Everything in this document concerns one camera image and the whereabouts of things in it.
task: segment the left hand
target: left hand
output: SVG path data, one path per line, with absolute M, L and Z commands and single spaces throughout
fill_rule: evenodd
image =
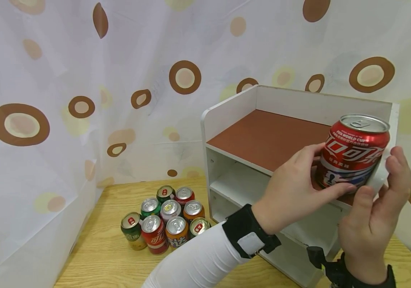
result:
M 356 189 L 350 183 L 337 183 L 321 191 L 313 188 L 313 162 L 318 160 L 324 144 L 305 146 L 277 168 L 263 197 L 252 206 L 255 218 L 267 234 L 278 233 L 333 199 Z

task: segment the curtain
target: curtain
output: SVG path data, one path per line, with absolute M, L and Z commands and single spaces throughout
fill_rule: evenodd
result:
M 0 1 L 0 287 L 52 287 L 106 186 L 204 176 L 255 84 L 400 103 L 411 165 L 411 0 Z

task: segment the arm sleeve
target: arm sleeve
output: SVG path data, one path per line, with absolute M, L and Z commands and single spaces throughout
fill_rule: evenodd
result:
M 142 288 L 211 288 L 236 266 L 241 258 L 223 230 L 224 222 L 206 230 L 176 249 L 151 272 Z

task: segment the black device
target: black device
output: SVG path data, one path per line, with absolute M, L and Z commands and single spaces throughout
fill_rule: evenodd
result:
M 275 235 L 268 235 L 253 215 L 251 204 L 245 204 L 223 224 L 226 237 L 242 258 L 253 258 L 261 250 L 270 253 L 281 245 Z
M 320 247 L 309 246 L 306 248 L 308 258 L 314 267 L 323 270 L 327 278 L 332 282 L 332 288 L 396 288 L 393 268 L 388 265 L 388 275 L 385 282 L 378 285 L 370 285 L 356 279 L 345 266 L 345 253 L 336 262 L 327 262 L 324 250 Z

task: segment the coca-cola can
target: coca-cola can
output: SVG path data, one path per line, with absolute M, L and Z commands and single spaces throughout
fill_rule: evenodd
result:
M 142 237 L 153 254 L 162 254 L 169 248 L 166 239 L 166 226 L 158 215 L 150 215 L 143 220 Z
M 316 182 L 323 188 L 342 182 L 357 188 L 364 185 L 388 145 L 388 130 L 389 124 L 375 116 L 342 116 L 330 128 L 315 172 Z

